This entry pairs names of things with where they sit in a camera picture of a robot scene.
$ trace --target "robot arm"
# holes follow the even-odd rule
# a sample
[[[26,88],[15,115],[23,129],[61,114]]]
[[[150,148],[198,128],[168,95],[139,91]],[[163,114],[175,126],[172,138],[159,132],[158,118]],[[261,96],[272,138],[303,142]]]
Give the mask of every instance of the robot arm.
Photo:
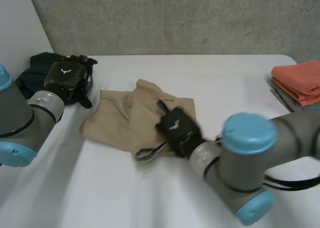
[[[183,126],[170,129],[177,127],[177,120]],[[267,169],[305,156],[320,158],[319,120],[318,110],[271,120],[254,114],[236,114],[223,126],[221,147],[203,140],[200,130],[191,132],[196,124],[179,108],[162,117],[156,128],[176,153],[184,154],[229,210],[244,225],[251,225],[275,201],[272,193],[262,187]]]
[[[77,98],[88,104],[81,91],[88,80],[88,70],[92,71],[96,63],[85,56],[55,62],[44,89],[28,102],[0,65],[0,164],[29,165],[60,120],[66,102]]]

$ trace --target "orange towel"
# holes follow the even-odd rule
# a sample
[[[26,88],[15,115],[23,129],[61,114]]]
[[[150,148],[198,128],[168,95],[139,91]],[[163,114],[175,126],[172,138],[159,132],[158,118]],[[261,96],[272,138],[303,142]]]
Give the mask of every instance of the orange towel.
[[[271,74],[273,81],[296,99],[301,106],[320,101],[320,61],[276,66]]]

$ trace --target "black cable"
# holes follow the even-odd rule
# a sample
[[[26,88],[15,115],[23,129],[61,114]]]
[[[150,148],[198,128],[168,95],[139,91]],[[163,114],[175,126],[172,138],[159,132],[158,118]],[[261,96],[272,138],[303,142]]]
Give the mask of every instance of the black cable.
[[[306,187],[301,187],[301,188],[295,188],[295,187],[279,187],[279,186],[275,186],[275,185],[271,185],[271,184],[268,184],[268,183],[263,183],[263,185],[266,185],[270,188],[273,188],[273,189],[279,189],[279,190],[284,190],[284,191],[300,191],[300,190],[305,190],[305,189],[309,189],[309,188],[312,188],[314,186],[306,186]]]
[[[286,180],[275,179],[266,175],[265,180],[282,185],[282,186],[286,186],[286,187],[280,187],[280,186],[276,186],[268,183],[263,183],[263,185],[266,185],[268,187],[284,190],[284,191],[300,191],[300,190],[305,190],[305,189],[315,187],[316,185],[320,184],[320,177],[306,179],[306,180],[299,180],[299,181],[286,181]]]
[[[275,178],[272,178],[272,177],[266,175],[265,179],[267,181],[277,183],[277,184],[287,186],[287,187],[292,187],[292,188],[300,188],[300,187],[308,187],[308,186],[313,187],[313,186],[320,184],[320,177],[299,180],[299,181],[286,181],[286,180],[275,179]]]

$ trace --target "white logo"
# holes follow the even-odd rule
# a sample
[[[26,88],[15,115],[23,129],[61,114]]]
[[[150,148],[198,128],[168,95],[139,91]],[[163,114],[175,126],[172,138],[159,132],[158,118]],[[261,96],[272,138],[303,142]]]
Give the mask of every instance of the white logo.
[[[63,72],[63,74],[66,74],[66,73],[68,73],[68,72],[71,71],[71,69],[70,69],[70,70],[67,70],[67,71],[65,71],[65,70],[63,70],[63,69],[60,69],[60,70],[61,70],[61,72]]]
[[[174,123],[174,126],[170,127],[169,130],[178,129],[178,127],[179,127],[179,120],[177,120],[177,121]]]

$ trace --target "khaki cloth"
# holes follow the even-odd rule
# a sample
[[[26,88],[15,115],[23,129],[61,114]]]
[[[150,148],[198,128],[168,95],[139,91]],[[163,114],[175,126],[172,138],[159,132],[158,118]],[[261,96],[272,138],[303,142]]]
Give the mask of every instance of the khaki cloth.
[[[179,106],[196,117],[193,99],[177,98],[154,83],[139,79],[132,92],[102,90],[97,111],[83,121],[80,132],[89,139],[132,152],[137,161],[148,161],[158,153],[172,155],[155,128],[164,115],[157,106],[158,100],[163,100],[170,110]]]

